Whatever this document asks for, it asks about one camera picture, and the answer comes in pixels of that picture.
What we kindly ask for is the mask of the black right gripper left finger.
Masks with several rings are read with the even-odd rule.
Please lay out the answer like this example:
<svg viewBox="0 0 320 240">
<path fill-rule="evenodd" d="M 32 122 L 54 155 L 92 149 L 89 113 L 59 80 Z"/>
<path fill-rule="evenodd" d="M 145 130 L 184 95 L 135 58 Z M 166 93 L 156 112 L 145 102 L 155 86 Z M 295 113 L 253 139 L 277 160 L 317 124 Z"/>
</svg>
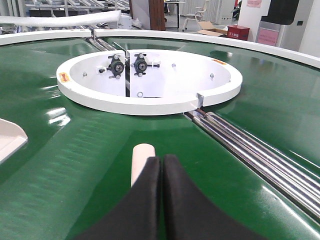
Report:
<svg viewBox="0 0 320 240">
<path fill-rule="evenodd" d="M 162 165 L 149 157 L 130 191 L 76 240 L 156 240 L 161 206 Z"/>
</svg>

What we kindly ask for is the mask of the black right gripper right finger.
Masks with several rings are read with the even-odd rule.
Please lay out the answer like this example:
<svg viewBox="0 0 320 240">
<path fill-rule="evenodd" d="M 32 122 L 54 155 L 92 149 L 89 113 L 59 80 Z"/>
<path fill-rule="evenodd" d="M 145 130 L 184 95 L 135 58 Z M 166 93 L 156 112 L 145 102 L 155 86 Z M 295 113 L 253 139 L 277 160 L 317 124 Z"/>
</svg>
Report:
<svg viewBox="0 0 320 240">
<path fill-rule="evenodd" d="M 169 240 L 263 239 L 213 204 L 173 154 L 167 154 L 163 159 L 162 190 Z"/>
</svg>

